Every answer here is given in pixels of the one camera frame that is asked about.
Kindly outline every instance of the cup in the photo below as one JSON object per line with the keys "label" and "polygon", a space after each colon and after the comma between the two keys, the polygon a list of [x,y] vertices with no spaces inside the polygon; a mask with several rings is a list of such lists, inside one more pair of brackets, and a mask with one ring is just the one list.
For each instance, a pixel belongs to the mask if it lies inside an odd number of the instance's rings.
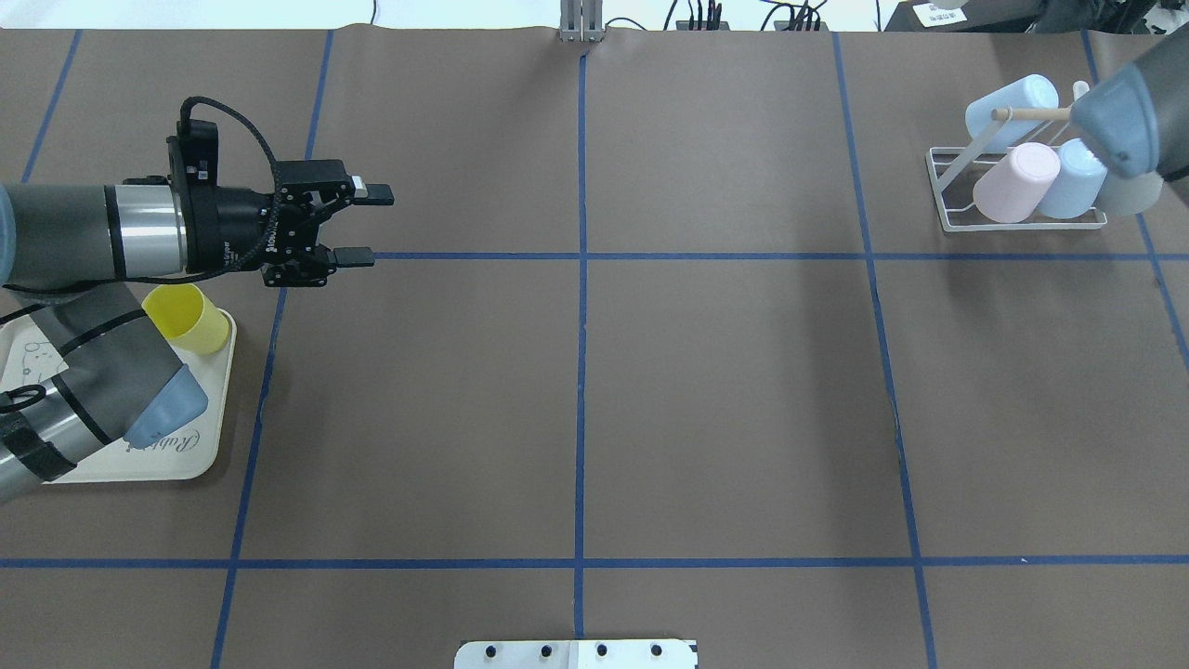
{"label": "cup", "polygon": [[1059,172],[1056,151],[1036,141],[1020,144],[974,184],[974,204],[996,222],[1020,222],[1032,215]]}
{"label": "cup", "polygon": [[1135,215],[1146,212],[1160,198],[1164,177],[1155,171],[1134,178],[1108,173],[1094,206],[1107,215]]}
{"label": "cup", "polygon": [[[967,131],[970,139],[979,137],[990,122],[990,112],[999,107],[1056,109],[1061,99],[1051,81],[1039,74],[1008,83],[1007,86],[979,97],[967,107]],[[987,151],[1006,151],[1025,134],[1036,130],[1039,120],[1013,120],[995,133]]]}
{"label": "cup", "polygon": [[197,285],[158,285],[141,305],[171,346],[199,355],[224,348],[231,323]]}
{"label": "cup", "polygon": [[1107,177],[1107,166],[1081,139],[1062,144],[1057,157],[1061,158],[1061,173],[1037,204],[1037,210],[1049,217],[1077,217],[1094,206]]}

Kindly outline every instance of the drying rack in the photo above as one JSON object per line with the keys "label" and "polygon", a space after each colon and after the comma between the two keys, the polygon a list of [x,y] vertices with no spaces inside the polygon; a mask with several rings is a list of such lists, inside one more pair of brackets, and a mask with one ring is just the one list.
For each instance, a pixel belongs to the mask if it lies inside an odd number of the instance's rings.
{"label": "drying rack", "polygon": [[929,150],[929,181],[937,202],[937,214],[946,232],[982,232],[988,229],[1097,229],[1107,223],[1107,216],[1097,208],[1090,208],[1077,217],[1056,219],[1033,212],[1021,222],[996,222],[984,216],[974,206],[974,184],[982,175],[1007,154],[1006,151],[987,151],[987,145],[1008,121],[1044,121],[1019,143],[1032,141],[1045,133],[1055,122],[1063,122],[1049,139],[1052,145],[1069,127],[1069,107],[1056,109],[1001,107],[992,111],[990,124],[967,146],[933,146]]}

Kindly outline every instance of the robotic arm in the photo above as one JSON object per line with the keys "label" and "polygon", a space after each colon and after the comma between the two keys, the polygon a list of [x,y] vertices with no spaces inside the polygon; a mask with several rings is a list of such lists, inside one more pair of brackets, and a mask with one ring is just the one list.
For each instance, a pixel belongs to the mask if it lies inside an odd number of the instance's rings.
{"label": "robotic arm", "polygon": [[[219,131],[197,103],[247,126],[275,191],[218,184]],[[193,282],[259,270],[266,285],[320,286],[340,267],[375,264],[371,248],[329,248],[321,225],[350,204],[391,206],[341,160],[276,160],[234,109],[191,97],[169,137],[170,175],[120,185],[0,184],[0,283],[68,370],[0,395],[0,504],[52,481],[124,437],[146,448],[201,416],[207,398],[125,280]]]}
{"label": "robotic arm", "polygon": [[1087,146],[1126,178],[1159,172],[1189,204],[1189,26],[1074,103]]}

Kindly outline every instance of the sticker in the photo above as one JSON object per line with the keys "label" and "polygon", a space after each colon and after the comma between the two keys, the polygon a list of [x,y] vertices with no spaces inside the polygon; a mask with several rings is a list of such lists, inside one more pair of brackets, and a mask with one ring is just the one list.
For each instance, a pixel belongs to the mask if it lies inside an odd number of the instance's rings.
{"label": "sticker", "polygon": [[943,10],[932,2],[925,5],[913,5],[912,11],[917,12],[920,24],[925,27],[937,27],[939,25],[960,24],[965,19],[965,12],[958,10]]}

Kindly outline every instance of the light blue cup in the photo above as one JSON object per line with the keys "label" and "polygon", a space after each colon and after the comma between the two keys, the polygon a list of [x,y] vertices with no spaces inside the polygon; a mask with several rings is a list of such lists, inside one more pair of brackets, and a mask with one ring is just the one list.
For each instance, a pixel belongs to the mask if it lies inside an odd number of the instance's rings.
{"label": "light blue cup", "polygon": [[[1056,109],[1061,99],[1051,81],[1039,74],[1009,83],[999,90],[983,95],[967,107],[967,131],[970,139],[979,137],[990,122],[990,112],[999,107]],[[1006,151],[1025,134],[1036,130],[1038,120],[1013,120],[1000,130],[987,146],[987,151]]]}
{"label": "light blue cup", "polygon": [[1049,217],[1077,217],[1094,206],[1107,178],[1107,168],[1081,139],[1070,139],[1057,150],[1061,173],[1037,210]]}

